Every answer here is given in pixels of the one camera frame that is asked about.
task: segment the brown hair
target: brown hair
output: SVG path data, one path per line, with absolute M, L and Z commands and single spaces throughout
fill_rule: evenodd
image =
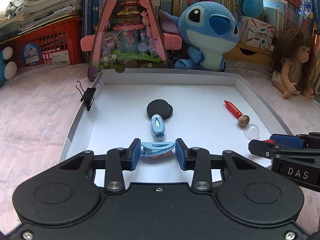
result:
M 298 90 L 303 91 L 308 88 L 309 77 L 312 68 L 315 65 L 315 52 L 312 36 L 306 33 L 302 28 L 293 26 L 280 34 L 276 43 L 276 50 L 273 53 L 273 70 L 281 72 L 283 59 L 294 59 L 294 55 L 300 46 L 310 48 L 309 60 L 302 64 L 302 76 L 297 87 Z

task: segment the silver bolt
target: silver bolt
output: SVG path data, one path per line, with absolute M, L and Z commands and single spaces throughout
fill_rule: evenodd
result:
M 108 189 L 120 189 L 122 184 L 119 181 L 110 181 L 107 184 Z
M 294 232 L 288 232 L 286 235 L 285 235 L 285 240 L 293 240 L 295 239 L 296 237 L 296 234 Z
M 25 240 L 32 240 L 33 239 L 33 234 L 30 232 L 30 231 L 24 231 L 22 233 L 22 237 L 25 239 Z
M 196 189 L 208 189 L 209 188 L 209 183 L 205 181 L 198 181 L 195 183 Z
M 155 188 L 155 191 L 156 191 L 156 192 L 162 192 L 162 191 L 164 191 L 164 189 L 161 188 L 161 187 L 156 187 L 156 188 Z

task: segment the pink bear figurine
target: pink bear figurine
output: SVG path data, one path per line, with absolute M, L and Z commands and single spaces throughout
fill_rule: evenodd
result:
M 141 12 L 141 16 L 142 16 L 142 23 L 146 27 L 147 37 L 151 38 L 152 37 L 152 30 L 150 27 L 150 19 L 149 19 L 148 13 L 146 11 L 143 11 L 143 12 Z

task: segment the blue ball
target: blue ball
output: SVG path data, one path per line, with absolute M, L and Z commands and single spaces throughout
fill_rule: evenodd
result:
M 243 14 L 256 18 L 258 17 L 263 11 L 263 5 L 261 0 L 244 0 L 242 5 Z

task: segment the blue hair clip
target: blue hair clip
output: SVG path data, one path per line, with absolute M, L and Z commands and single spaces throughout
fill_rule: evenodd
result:
M 151 131 L 153 136 L 157 140 L 162 140 L 165 135 L 165 127 L 162 117 L 159 114 L 155 114 L 151 118 Z
M 141 146 L 143 147 L 140 151 L 142 156 L 153 157 L 172 151 L 176 144 L 174 142 L 142 142 Z

